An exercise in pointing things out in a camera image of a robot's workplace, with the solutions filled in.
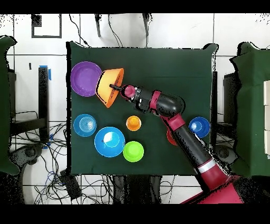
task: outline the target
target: dark green tablecloth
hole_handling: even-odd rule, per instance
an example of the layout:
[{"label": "dark green tablecloth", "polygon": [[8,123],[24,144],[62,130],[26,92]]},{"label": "dark green tablecloth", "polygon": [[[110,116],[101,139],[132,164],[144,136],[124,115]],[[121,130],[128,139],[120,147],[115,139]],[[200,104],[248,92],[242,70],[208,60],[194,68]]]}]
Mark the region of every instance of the dark green tablecloth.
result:
[{"label": "dark green tablecloth", "polygon": [[264,152],[264,81],[270,80],[270,50],[243,43],[232,59],[242,87],[237,95],[237,144],[240,156],[232,165],[238,175],[270,176],[270,160]]},{"label": "dark green tablecloth", "polygon": [[[83,48],[70,42],[71,66],[82,61],[96,63],[101,70],[124,68],[123,84],[158,89],[179,95],[186,101],[183,118],[189,123],[196,116],[210,119],[211,60],[217,45],[202,49],[136,49]],[[141,114],[118,96],[107,109],[97,96],[81,97],[71,92],[71,173],[72,174],[159,174],[194,175],[189,160],[181,148],[166,138],[167,128],[153,114]],[[80,137],[73,122],[80,114],[90,114],[97,121],[97,131],[106,126],[121,130],[126,143],[139,141],[144,147],[143,158],[136,163],[126,161],[122,154],[102,157],[94,147],[94,135]],[[131,132],[126,120],[137,115],[141,128]]]},{"label": "dark green tablecloth", "polygon": [[10,36],[0,36],[0,171],[8,174],[18,174],[19,168],[8,158],[11,136],[11,103],[9,98],[8,63],[6,52],[16,41]]}]

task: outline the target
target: white tile floor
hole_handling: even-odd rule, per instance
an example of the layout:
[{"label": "white tile floor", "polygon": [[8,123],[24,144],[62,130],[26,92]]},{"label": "white tile floor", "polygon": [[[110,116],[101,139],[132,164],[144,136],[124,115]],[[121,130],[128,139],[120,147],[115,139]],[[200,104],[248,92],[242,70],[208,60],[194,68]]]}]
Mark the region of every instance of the white tile floor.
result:
[{"label": "white tile floor", "polygon": [[[92,47],[117,46],[117,42],[108,25],[108,15],[102,15],[100,21],[101,37],[97,35],[94,14],[71,14],[72,20],[78,25],[81,36]],[[223,113],[223,76],[234,72],[229,59],[236,55],[237,46],[243,41],[253,42],[259,48],[270,45],[270,16],[269,14],[152,14],[149,25],[150,48],[203,48],[208,43],[219,45],[216,58],[218,71],[218,112]],[[119,36],[124,47],[133,46],[144,48],[146,37],[141,14],[111,15],[110,22],[113,30]],[[59,17],[57,14],[42,14],[42,27],[35,28],[35,35],[58,35]],[[7,52],[9,67],[17,73],[16,81],[16,111],[38,111],[37,98],[37,68],[47,65],[51,69],[52,79],[49,80],[49,107],[50,126],[66,122],[66,41],[79,42],[84,45],[78,36],[76,26],[71,23],[68,14],[62,15],[61,39],[32,39],[30,15],[0,15],[0,35],[10,35],[17,44]],[[17,119],[35,118],[34,113],[21,114]],[[55,138],[64,140],[63,132]],[[15,147],[20,147],[22,140],[16,139]],[[66,168],[66,149],[62,148],[57,156],[60,170]],[[47,169],[52,170],[52,156],[48,150],[42,152],[46,160]],[[83,193],[100,195],[105,193],[99,175],[79,177],[79,184]],[[25,202],[33,204],[38,190],[43,189],[47,180],[45,163],[40,157],[33,166],[27,166],[23,178]],[[93,187],[88,183],[97,181]],[[164,176],[162,181],[172,184],[173,176]],[[161,194],[170,190],[168,182],[162,182]],[[163,203],[181,203],[199,193],[201,188],[193,176],[176,176],[172,192],[162,195]],[[61,191],[60,197],[67,195]],[[76,200],[63,199],[63,203],[77,204]],[[89,198],[78,199],[79,204],[94,203]],[[44,203],[60,203],[59,200],[46,200]]]}]

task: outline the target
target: white box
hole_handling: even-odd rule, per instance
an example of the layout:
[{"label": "white box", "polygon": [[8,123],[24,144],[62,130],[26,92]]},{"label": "white box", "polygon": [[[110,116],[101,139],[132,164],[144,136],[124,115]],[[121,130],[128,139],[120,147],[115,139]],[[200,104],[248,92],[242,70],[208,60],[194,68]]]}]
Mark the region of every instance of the white box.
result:
[{"label": "white box", "polygon": [[264,105],[270,105],[270,80],[264,81]]},{"label": "white box", "polygon": [[270,155],[270,131],[264,130],[264,152]]},{"label": "white box", "polygon": [[270,130],[270,106],[264,106],[264,129]]}]

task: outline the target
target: purple bowl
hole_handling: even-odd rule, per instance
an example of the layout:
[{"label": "purple bowl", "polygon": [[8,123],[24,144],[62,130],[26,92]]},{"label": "purple bowl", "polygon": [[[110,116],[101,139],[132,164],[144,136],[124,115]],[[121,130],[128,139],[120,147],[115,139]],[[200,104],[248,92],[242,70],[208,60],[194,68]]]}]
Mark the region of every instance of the purple bowl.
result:
[{"label": "purple bowl", "polygon": [[83,61],[76,64],[71,70],[71,87],[80,96],[95,95],[95,88],[102,71],[95,63]]}]

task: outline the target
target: red bowl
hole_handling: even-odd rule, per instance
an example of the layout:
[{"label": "red bowl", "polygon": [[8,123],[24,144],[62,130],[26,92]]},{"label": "red bowl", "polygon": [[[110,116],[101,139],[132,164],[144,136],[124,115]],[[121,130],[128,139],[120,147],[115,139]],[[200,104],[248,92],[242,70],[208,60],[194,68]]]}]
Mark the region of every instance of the red bowl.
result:
[{"label": "red bowl", "polygon": [[171,131],[168,129],[167,130],[167,139],[168,139],[168,141],[172,144],[172,145],[176,145],[177,146],[177,143],[176,143],[176,141],[174,140],[174,138],[172,137],[172,135],[171,135]]}]

